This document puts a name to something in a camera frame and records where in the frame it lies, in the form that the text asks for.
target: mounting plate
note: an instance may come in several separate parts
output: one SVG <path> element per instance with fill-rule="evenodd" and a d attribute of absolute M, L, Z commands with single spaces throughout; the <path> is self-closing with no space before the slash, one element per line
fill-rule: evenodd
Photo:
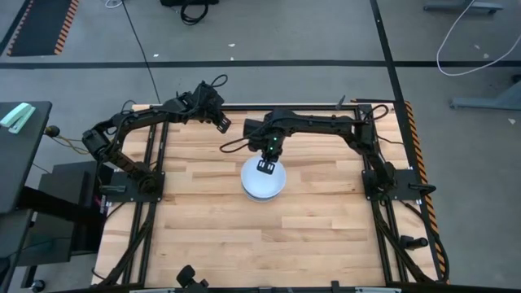
<path fill-rule="evenodd" d="M 138 192 L 138 185 L 130 180 L 125 172 L 114 172 L 112 174 L 111 186 L 125 186 L 125 192 L 107 195 L 107 201 L 113 203 L 157 203 L 163 198 L 164 172 L 158 176 L 158 189 L 151 194 Z"/>
<path fill-rule="evenodd" d="M 361 173 L 364 189 L 366 190 L 366 198 L 368 200 L 381 200 L 379 192 L 374 190 L 374 184 L 372 184 L 374 177 L 374 170 L 364 170 Z M 387 193 L 390 200 L 416 200 L 422 198 L 419 190 L 409 188 L 409 184 L 418 184 L 414 170 L 396 170 L 395 179 L 396 188 Z"/>

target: orange and black hazard tape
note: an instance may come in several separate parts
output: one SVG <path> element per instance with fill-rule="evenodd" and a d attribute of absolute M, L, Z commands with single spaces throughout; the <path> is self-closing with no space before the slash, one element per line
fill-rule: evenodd
<path fill-rule="evenodd" d="M 18 37 L 18 34 L 20 33 L 20 30 L 24 26 L 25 19 L 27 19 L 27 15 L 31 11 L 31 7 L 33 7 L 33 0 L 29 2 L 27 5 L 27 8 L 25 8 L 24 16 L 20 19 L 20 23 L 18 24 L 18 28 L 16 28 L 15 33 L 13 34 L 13 38 L 11 39 L 11 44 L 9 44 L 9 47 L 7 47 L 7 56 L 11 56 L 11 51 L 13 49 L 13 46 L 15 45 L 16 38 Z"/>
<path fill-rule="evenodd" d="M 68 7 L 67 14 L 65 16 L 65 20 L 63 21 L 62 30 L 59 32 L 58 40 L 56 41 L 55 54 L 59 55 L 63 51 L 63 47 L 65 46 L 65 41 L 67 40 L 67 36 L 72 27 L 72 21 L 74 20 L 74 15 L 78 10 L 78 0 L 71 0 L 71 4 Z"/>
<path fill-rule="evenodd" d="M 427 173 L 425 172 L 425 164 L 423 163 L 422 150 L 420 148 L 420 140 L 418 138 L 418 133 L 416 132 L 416 123 L 414 122 L 413 108 L 411 107 L 410 102 L 405 101 L 405 108 L 407 109 L 410 132 L 413 136 L 414 152 L 416 153 L 416 160 L 418 161 L 418 169 L 420 172 L 420 177 L 422 178 L 422 184 L 427 184 Z M 431 228 L 436 234 L 440 234 L 438 224 L 436 223 L 436 215 L 434 213 L 434 205 L 432 204 L 432 198 L 430 195 L 425 195 L 424 199 L 429 214 L 429 220 L 431 221 Z M 445 273 L 445 259 L 441 254 L 441 247 L 438 245 L 438 243 L 436 243 L 435 246 L 438 261 L 440 262 L 440 271 L 441 273 Z"/>

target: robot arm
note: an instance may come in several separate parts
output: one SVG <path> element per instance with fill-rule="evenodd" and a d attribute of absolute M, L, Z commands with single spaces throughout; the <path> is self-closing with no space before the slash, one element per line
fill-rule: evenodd
<path fill-rule="evenodd" d="M 152 106 L 142 111 L 128 111 L 115 114 L 111 119 L 96 124 L 83 133 L 83 144 L 89 153 L 100 163 L 111 162 L 127 172 L 138 184 L 140 192 L 147 194 L 157 188 L 153 172 L 143 162 L 134 162 L 121 152 L 126 135 L 134 129 L 156 125 L 165 121 L 186 123 L 198 120 L 201 123 L 213 123 L 217 130 L 225 133 L 230 120 L 221 111 L 224 99 L 204 81 L 197 86 L 194 93 L 183 95 L 166 101 L 163 105 Z M 115 136 L 110 141 L 105 134 L 115 129 Z"/>
<path fill-rule="evenodd" d="M 301 116 L 286 109 L 275 109 L 263 121 L 246 119 L 243 136 L 248 138 L 250 151 L 262 151 L 257 170 L 271 174 L 274 162 L 282 154 L 285 137 L 294 133 L 321 133 L 338 135 L 357 154 L 365 155 L 376 173 L 374 185 L 383 190 L 395 183 L 395 168 L 381 156 L 373 123 L 354 120 L 347 116 Z"/>

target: cable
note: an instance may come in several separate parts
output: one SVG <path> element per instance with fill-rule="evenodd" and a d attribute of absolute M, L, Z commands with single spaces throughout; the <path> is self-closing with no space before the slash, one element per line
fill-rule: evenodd
<path fill-rule="evenodd" d="M 47 174 L 50 174 L 49 171 L 45 170 L 44 168 L 38 166 L 37 164 L 33 163 L 33 166 L 36 167 L 36 168 L 39 168 L 40 170 L 42 170 L 43 172 L 47 173 Z"/>
<path fill-rule="evenodd" d="M 120 7 L 121 4 L 123 4 L 123 0 L 120 0 L 119 3 L 117 3 L 116 5 L 112 5 L 112 6 L 109 6 L 109 5 L 108 5 L 109 2 L 117 2 L 117 0 L 107 0 L 107 1 L 105 2 L 105 7 L 106 7 L 106 8 L 110 8 L 110 9 Z"/>
<path fill-rule="evenodd" d="M 215 82 L 218 81 L 218 80 L 220 80 L 222 77 L 224 77 L 225 80 L 224 80 L 222 83 L 216 85 Z M 215 89 L 215 88 L 218 88 L 218 87 L 221 87 L 221 86 L 225 85 L 226 82 L 228 82 L 228 76 L 227 76 L 226 74 L 221 74 L 220 76 L 216 77 L 216 78 L 212 81 L 212 83 L 210 84 L 210 86 L 211 86 L 212 88 Z"/>
<path fill-rule="evenodd" d="M 104 277 L 102 277 L 102 276 L 100 276 L 98 273 L 96 273 L 96 272 L 94 271 L 94 268 L 92 268 L 92 269 L 90 270 L 90 272 L 91 272 L 94 276 L 96 276 L 96 277 L 98 277 L 98 278 L 100 278 L 100 279 L 102 279 L 102 280 L 105 279 Z"/>
<path fill-rule="evenodd" d="M 124 204 L 125 204 L 125 203 L 120 203 L 120 205 L 118 205 L 118 206 L 115 207 L 111 212 L 109 212 L 108 215 L 107 215 L 107 218 L 105 219 L 105 221 L 108 220 L 108 218 L 111 217 L 112 214 L 114 214 L 114 212 L 116 212 L 116 211 L 119 210 L 121 207 L 123 207 Z"/>
<path fill-rule="evenodd" d="M 130 19 L 129 11 L 127 10 L 127 6 L 125 5 L 125 2 L 121 1 L 121 4 L 123 4 L 123 8 L 125 9 L 125 14 L 127 15 L 127 18 L 129 19 L 130 28 L 132 29 L 132 32 L 134 33 L 134 36 L 136 37 L 136 41 L 138 41 L 139 49 L 141 50 L 141 54 L 143 55 L 143 58 L 145 59 L 145 64 L 147 65 L 148 74 L 150 74 L 150 78 L 152 80 L 152 85 L 154 86 L 155 97 L 157 98 L 157 103 L 161 104 L 160 94 L 157 92 L 157 86 L 155 86 L 154 76 L 152 76 L 152 71 L 150 70 L 150 64 L 148 63 L 147 56 L 145 55 L 145 50 L 143 49 L 143 46 L 141 46 L 141 42 L 139 41 L 138 34 L 136 33 L 136 29 L 134 28 L 134 24 L 132 24 L 132 20 Z"/>
<path fill-rule="evenodd" d="M 40 243 L 34 243 L 34 244 L 31 244 L 27 247 L 24 247 L 20 250 L 20 252 L 28 249 L 28 248 L 31 248 L 31 247 L 35 247 L 35 246 L 38 246 L 38 245 L 42 245 L 42 244 L 45 244 L 45 243 L 49 243 L 49 242 L 54 242 L 55 240 L 60 240 L 60 239 L 70 239 L 70 237 L 57 237 L 57 238 L 53 238 L 53 239 L 49 239 L 49 240 L 46 240 L 46 241 L 42 241 Z M 14 255 L 15 253 L 17 253 L 18 251 L 14 251 L 10 254 L 8 254 L 7 256 L 4 256 L 5 258 L 10 258 L 12 255 Z"/>
<path fill-rule="evenodd" d="M 129 113 L 132 113 L 132 110 L 125 110 L 125 107 L 127 106 L 128 103 L 133 103 L 133 105 L 137 104 L 136 101 L 132 100 L 132 99 L 129 99 L 129 100 L 126 100 L 124 103 L 123 103 L 123 106 L 121 106 L 121 110 L 120 110 L 120 114 L 121 115 L 125 115 L 125 114 L 129 114 Z M 114 132 L 109 132 L 108 129 L 105 130 L 105 133 L 107 135 L 114 135 L 116 134 L 116 131 L 117 129 L 114 129 Z"/>
<path fill-rule="evenodd" d="M 204 11 L 203 13 L 198 17 L 191 17 L 186 15 L 185 11 L 188 8 L 188 6 L 193 2 L 194 0 L 186 0 L 185 3 L 181 7 L 181 21 L 185 25 L 195 25 L 198 24 L 208 13 L 208 0 L 204 1 Z"/>
<path fill-rule="evenodd" d="M 227 147 L 227 146 L 231 146 L 231 145 L 233 145 L 233 144 L 235 144 L 237 142 L 240 142 L 240 141 L 242 141 L 244 139 L 246 139 L 246 138 L 239 138 L 239 139 L 235 139 L 234 141 L 227 142 L 227 143 L 223 144 L 222 146 L 220 146 L 219 150 L 221 150 L 225 154 L 231 154 L 231 153 L 234 153 L 236 151 L 242 150 L 244 147 L 247 147 L 247 143 L 244 143 L 242 146 L 239 146 L 239 147 L 234 148 L 233 150 L 229 150 L 229 151 L 224 150 L 224 148 Z"/>
<path fill-rule="evenodd" d="M 385 141 L 385 142 L 389 142 L 389 143 L 391 143 L 391 144 L 400 144 L 400 145 L 402 145 L 402 146 L 404 145 L 403 142 L 394 142 L 394 141 L 390 141 L 390 140 L 388 140 L 388 139 L 386 139 L 386 138 L 382 138 L 382 137 L 379 136 L 379 135 L 377 135 L 377 137 L 378 137 L 379 139 L 381 139 L 381 140 L 383 140 L 383 141 Z"/>
<path fill-rule="evenodd" d="M 447 251 L 445 250 L 444 246 L 443 246 L 443 243 L 441 243 L 441 240 L 440 240 L 440 236 L 434 231 L 434 229 L 432 229 L 432 226 L 431 225 L 428 225 L 427 222 L 425 221 L 425 219 L 423 219 L 423 216 L 422 216 L 422 213 L 420 211 L 418 211 L 416 208 L 414 208 L 412 205 L 410 205 L 409 203 L 405 203 L 403 200 L 400 201 L 403 205 L 405 205 L 409 210 L 411 210 L 412 212 L 414 212 L 416 214 L 416 216 L 418 216 L 423 224 L 429 228 L 429 231 L 431 232 L 431 235 L 432 237 L 434 238 L 434 241 L 438 244 L 438 246 L 440 247 L 440 250 L 441 250 L 441 255 L 443 256 L 444 260 L 445 260 L 445 263 L 444 263 L 444 266 L 445 266 L 445 272 L 443 273 L 443 277 L 441 278 L 441 281 L 442 282 L 447 282 L 449 280 L 449 257 L 447 256 Z"/>
<path fill-rule="evenodd" d="M 370 120 L 367 119 L 367 117 L 369 117 L 376 109 L 378 108 L 384 108 L 385 109 L 385 112 L 380 115 L 380 116 L 377 116 L 375 118 L 372 118 Z M 364 119 L 362 119 L 362 121 L 365 121 L 365 122 L 371 122 L 371 121 L 376 121 L 378 119 L 382 119 L 384 118 L 387 114 L 389 114 L 389 107 L 387 105 L 384 105 L 384 104 L 379 104 L 378 106 L 374 107 L 374 108 L 371 108 L 367 113 L 366 115 L 364 116 Z"/>
<path fill-rule="evenodd" d="M 498 63 L 499 61 L 503 60 L 506 56 L 508 56 L 510 53 L 512 53 L 512 51 L 515 49 L 515 47 L 519 44 L 519 41 L 521 41 L 521 33 L 520 33 L 518 39 L 515 41 L 514 45 L 510 48 L 510 50 L 508 50 L 508 52 L 506 52 L 503 56 L 499 57 L 496 61 L 492 61 L 491 63 L 485 64 L 482 67 L 474 68 L 474 69 L 471 69 L 471 70 L 469 70 L 467 72 L 460 72 L 460 73 L 447 73 L 447 72 L 445 72 L 441 68 L 441 65 L 440 65 L 440 52 L 443 49 L 443 47 L 445 46 L 445 43 L 447 42 L 447 39 L 449 39 L 449 36 L 452 33 L 452 31 L 454 30 L 454 27 L 456 26 L 456 24 L 458 24 L 459 20 L 472 7 L 472 4 L 474 4 L 474 2 L 475 2 L 475 0 L 472 0 L 472 2 L 469 4 L 469 6 L 463 11 L 463 13 L 461 13 L 461 15 L 456 19 L 456 21 L 454 21 L 454 24 L 449 29 L 449 32 L 445 36 L 445 39 L 441 42 L 441 46 L 438 49 L 438 52 L 436 52 L 436 63 L 438 65 L 438 69 L 440 70 L 441 73 L 445 74 L 447 77 L 460 77 L 460 76 L 464 76 L 464 75 L 469 74 L 469 73 L 477 72 L 478 70 L 481 70 L 483 68 L 490 67 L 490 66 L 494 65 L 495 63 Z"/>
<path fill-rule="evenodd" d="M 68 145 L 66 145 L 65 143 L 62 143 L 61 141 L 59 141 L 59 140 L 56 139 L 56 138 L 63 139 L 63 140 L 64 140 Z M 80 154 L 80 155 L 88 155 L 88 154 L 89 154 L 89 152 L 88 152 L 86 149 L 81 148 L 81 147 L 78 147 L 78 146 L 74 146 L 74 145 L 72 144 L 72 142 L 70 142 L 70 140 L 67 139 L 67 138 L 60 137 L 60 136 L 57 136 L 56 138 L 50 138 L 50 139 L 54 140 L 55 142 L 57 142 L 58 144 L 60 144 L 60 145 L 62 145 L 62 146 L 64 146 L 64 147 L 70 147 L 70 148 L 72 148 L 73 151 L 75 151 L 76 153 L 78 153 L 78 154 Z"/>

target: wooden tabletop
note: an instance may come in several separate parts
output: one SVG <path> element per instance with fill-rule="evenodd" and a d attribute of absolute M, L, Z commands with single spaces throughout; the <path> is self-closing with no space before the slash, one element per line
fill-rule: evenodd
<path fill-rule="evenodd" d="M 224 154 L 219 146 L 242 137 L 245 118 L 262 120 L 264 114 L 227 112 L 232 125 L 226 134 L 199 122 L 169 126 L 164 197 L 156 212 L 146 287 L 179 287 L 176 276 L 185 265 L 192 265 L 196 279 L 206 278 L 212 287 L 330 286 L 332 280 L 341 286 L 385 284 L 373 214 L 361 180 L 362 157 L 340 137 L 294 134 L 285 140 L 280 158 L 287 170 L 282 193 L 268 203 L 254 202 L 244 194 L 240 170 L 254 154 L 247 148 Z M 401 142 L 393 110 L 376 125 L 380 136 Z M 148 131 L 130 133 L 123 152 L 143 160 Z M 402 145 L 380 144 L 383 156 L 396 168 L 409 167 Z M 427 237 L 415 214 L 400 203 L 394 208 L 400 234 Z M 133 214 L 134 204 L 127 203 L 107 221 L 95 268 L 102 276 L 127 248 Z M 392 275 L 398 280 L 394 252 L 388 244 L 387 249 Z M 409 253 L 425 274 L 436 278 L 430 249 Z M 137 256 L 133 280 L 140 252 Z"/>

